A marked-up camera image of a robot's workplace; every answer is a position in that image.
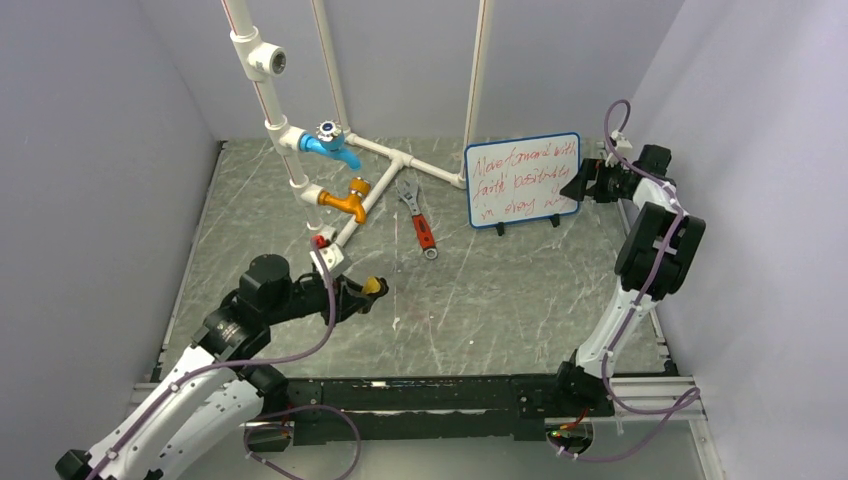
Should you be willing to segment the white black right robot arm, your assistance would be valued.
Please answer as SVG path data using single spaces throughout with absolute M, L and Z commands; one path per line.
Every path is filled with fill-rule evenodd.
M 667 175 L 671 160 L 670 149 L 654 144 L 628 165 L 587 160 L 560 190 L 575 201 L 629 200 L 638 209 L 616 258 L 613 296 L 589 338 L 561 364 L 551 388 L 552 404 L 564 415 L 606 403 L 620 350 L 639 322 L 681 288 L 691 269 L 707 223 L 680 204 Z

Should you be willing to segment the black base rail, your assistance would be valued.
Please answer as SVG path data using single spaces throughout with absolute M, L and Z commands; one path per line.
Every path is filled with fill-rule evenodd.
M 261 417 L 293 428 L 296 446 L 331 441 L 508 437 L 541 441 L 578 419 L 613 416 L 607 400 L 575 409 L 555 397 L 554 374 L 388 378 L 290 378 Z

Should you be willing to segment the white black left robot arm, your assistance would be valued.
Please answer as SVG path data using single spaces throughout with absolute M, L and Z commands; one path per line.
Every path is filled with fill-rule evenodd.
M 330 275 L 324 262 L 292 278 L 284 257 L 255 257 L 154 390 L 101 441 L 67 451 L 58 477 L 178 478 L 238 425 L 275 419 L 289 405 L 288 379 L 257 356 L 272 326 L 318 314 L 332 328 L 388 291 L 383 278 L 357 283 Z

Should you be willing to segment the white PVC pipe frame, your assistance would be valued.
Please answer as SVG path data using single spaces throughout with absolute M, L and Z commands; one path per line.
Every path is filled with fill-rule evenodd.
M 284 49 L 263 40 L 245 1 L 223 1 L 221 5 L 230 29 L 229 38 L 245 76 L 255 91 L 263 114 L 265 130 L 274 150 L 283 161 L 294 198 L 305 211 L 308 230 L 343 247 L 357 228 L 364 224 L 356 224 L 350 214 L 317 203 L 318 195 L 324 190 L 329 191 L 310 180 L 297 158 L 299 153 L 306 153 L 298 149 L 298 140 L 304 133 L 314 135 L 316 129 L 310 132 L 288 121 L 282 111 L 274 85 L 274 80 L 282 75 L 287 65 Z M 457 189 L 464 189 L 466 187 L 464 166 L 458 172 L 451 173 L 410 153 L 369 140 L 351 129 L 340 84 L 338 62 L 326 5 L 323 1 L 313 1 L 311 8 L 320 39 L 323 63 L 329 77 L 332 102 L 337 114 L 337 118 L 332 121 L 337 122 L 343 129 L 346 146 L 351 151 L 354 147 L 361 148 L 389 161 L 388 168 L 376 183 L 371 185 L 371 191 L 364 201 L 367 214 L 387 192 L 389 186 L 398 180 L 398 175 L 404 169 L 417 170 Z

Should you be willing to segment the red handled adjustable wrench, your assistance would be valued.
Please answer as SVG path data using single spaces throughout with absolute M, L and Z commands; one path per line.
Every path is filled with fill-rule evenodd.
M 418 184 L 408 180 L 398 179 L 395 181 L 395 188 L 400 200 L 403 201 L 410 210 L 413 228 L 423 255 L 428 260 L 435 260 L 438 257 L 438 249 L 432 229 L 421 212 L 418 204 Z

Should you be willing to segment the blue framed whiteboard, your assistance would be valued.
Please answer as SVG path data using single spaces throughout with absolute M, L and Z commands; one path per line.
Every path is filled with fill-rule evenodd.
M 580 203 L 560 194 L 581 166 L 575 132 L 496 140 L 464 151 L 469 223 L 476 229 L 568 216 Z

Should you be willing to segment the yellow black whiteboard eraser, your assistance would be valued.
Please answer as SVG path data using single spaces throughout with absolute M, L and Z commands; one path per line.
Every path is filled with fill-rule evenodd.
M 389 286 L 385 278 L 382 277 L 368 277 L 367 280 L 363 283 L 362 293 L 368 296 L 372 296 L 375 298 L 382 297 L 386 295 L 389 291 Z

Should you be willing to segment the blue faucet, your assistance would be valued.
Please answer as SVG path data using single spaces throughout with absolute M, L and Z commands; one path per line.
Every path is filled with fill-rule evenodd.
M 298 140 L 298 149 L 341 161 L 353 171 L 360 170 L 362 166 L 358 156 L 346 146 L 343 129 L 332 120 L 321 122 L 314 135 L 304 133 Z

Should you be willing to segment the orange faucet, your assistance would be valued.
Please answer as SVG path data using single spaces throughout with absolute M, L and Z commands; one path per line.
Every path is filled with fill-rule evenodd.
M 336 197 L 324 190 L 318 195 L 317 203 L 350 214 L 356 224 L 363 225 L 367 221 L 364 201 L 370 191 L 371 184 L 367 180 L 355 177 L 350 181 L 348 194 L 345 197 Z

